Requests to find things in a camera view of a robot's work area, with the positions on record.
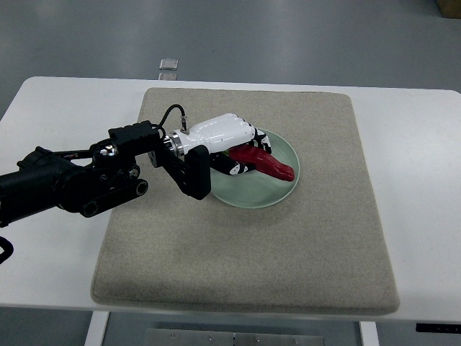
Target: floor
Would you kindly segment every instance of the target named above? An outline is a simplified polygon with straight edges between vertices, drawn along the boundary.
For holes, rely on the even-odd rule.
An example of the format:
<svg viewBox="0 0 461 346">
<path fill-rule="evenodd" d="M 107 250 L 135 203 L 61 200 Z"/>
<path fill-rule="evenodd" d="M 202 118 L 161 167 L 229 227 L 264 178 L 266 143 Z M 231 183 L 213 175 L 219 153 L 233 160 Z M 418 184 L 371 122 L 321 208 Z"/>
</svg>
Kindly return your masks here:
<svg viewBox="0 0 461 346">
<path fill-rule="evenodd" d="M 31 76 L 157 79 L 162 58 L 187 81 L 461 92 L 460 37 L 434 0 L 0 1 L 0 117 Z M 83 345 L 90 318 L 2 308 L 0 344 Z M 416 335 L 414 324 L 378 333 L 382 345 Z"/>
</svg>

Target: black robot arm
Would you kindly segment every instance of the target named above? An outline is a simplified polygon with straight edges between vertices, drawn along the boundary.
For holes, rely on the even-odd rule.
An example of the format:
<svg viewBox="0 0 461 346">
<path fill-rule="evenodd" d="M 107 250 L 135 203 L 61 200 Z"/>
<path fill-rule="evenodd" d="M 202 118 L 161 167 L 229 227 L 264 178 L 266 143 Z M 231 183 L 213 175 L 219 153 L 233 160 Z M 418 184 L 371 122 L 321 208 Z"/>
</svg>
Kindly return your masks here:
<svg viewBox="0 0 461 346">
<path fill-rule="evenodd" d="M 184 161 L 164 145 L 158 126 L 149 121 L 113 128 L 109 138 L 89 150 L 52 152 L 39 146 L 19 171 L 0 176 L 0 227 L 58 206 L 89 218 L 144 195 L 135 157 L 150 153 L 181 191 L 198 200 L 211 190 L 210 159 L 205 146 L 189 151 Z M 92 159 L 87 166 L 72 161 Z"/>
</svg>

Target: metal plate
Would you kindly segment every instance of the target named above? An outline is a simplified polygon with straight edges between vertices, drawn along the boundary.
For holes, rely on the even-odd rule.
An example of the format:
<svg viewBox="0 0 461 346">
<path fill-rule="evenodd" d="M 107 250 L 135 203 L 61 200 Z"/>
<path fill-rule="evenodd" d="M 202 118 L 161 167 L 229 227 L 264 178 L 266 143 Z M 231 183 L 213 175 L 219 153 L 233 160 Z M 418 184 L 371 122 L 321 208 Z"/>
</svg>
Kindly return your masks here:
<svg viewBox="0 0 461 346">
<path fill-rule="evenodd" d="M 176 74 L 168 73 L 168 72 L 161 72 L 158 75 L 159 81 L 176 81 Z"/>
<path fill-rule="evenodd" d="M 183 329 L 146 331 L 145 346 L 324 346 L 323 338 L 308 335 L 211 332 Z"/>
<path fill-rule="evenodd" d="M 178 68 L 178 60 L 177 59 L 161 59 L 160 66 L 158 69 L 160 70 L 176 70 Z"/>
</svg>

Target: felt pad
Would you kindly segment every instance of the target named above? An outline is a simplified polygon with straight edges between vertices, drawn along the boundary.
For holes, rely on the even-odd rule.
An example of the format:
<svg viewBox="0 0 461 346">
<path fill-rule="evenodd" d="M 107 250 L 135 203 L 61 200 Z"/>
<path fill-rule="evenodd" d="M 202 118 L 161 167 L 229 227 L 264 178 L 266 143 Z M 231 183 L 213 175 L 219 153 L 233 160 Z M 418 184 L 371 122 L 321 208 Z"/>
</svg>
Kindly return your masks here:
<svg viewBox="0 0 461 346">
<path fill-rule="evenodd" d="M 285 138 L 300 180 L 261 209 L 183 195 L 138 158 L 149 191 L 112 211 L 91 294 L 97 303 L 188 311 L 386 314 L 392 268 L 351 100 L 323 92 L 149 89 L 139 121 L 181 104 L 189 126 L 235 113 Z M 165 124 L 180 128 L 179 111 Z"/>
</svg>

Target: plate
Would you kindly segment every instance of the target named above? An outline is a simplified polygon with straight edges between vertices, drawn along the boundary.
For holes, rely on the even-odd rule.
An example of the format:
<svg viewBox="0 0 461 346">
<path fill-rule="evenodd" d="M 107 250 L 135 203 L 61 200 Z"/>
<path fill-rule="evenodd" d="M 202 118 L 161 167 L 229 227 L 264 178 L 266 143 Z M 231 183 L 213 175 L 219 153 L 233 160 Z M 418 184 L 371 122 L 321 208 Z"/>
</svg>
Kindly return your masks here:
<svg viewBox="0 0 461 346">
<path fill-rule="evenodd" d="M 264 208 L 280 202 L 295 189 L 300 176 L 295 150 L 279 135 L 263 131 L 269 136 L 272 156 L 295 170 L 295 180 L 286 182 L 258 171 L 225 175 L 211 169 L 211 193 L 217 199 L 239 208 Z"/>
</svg>

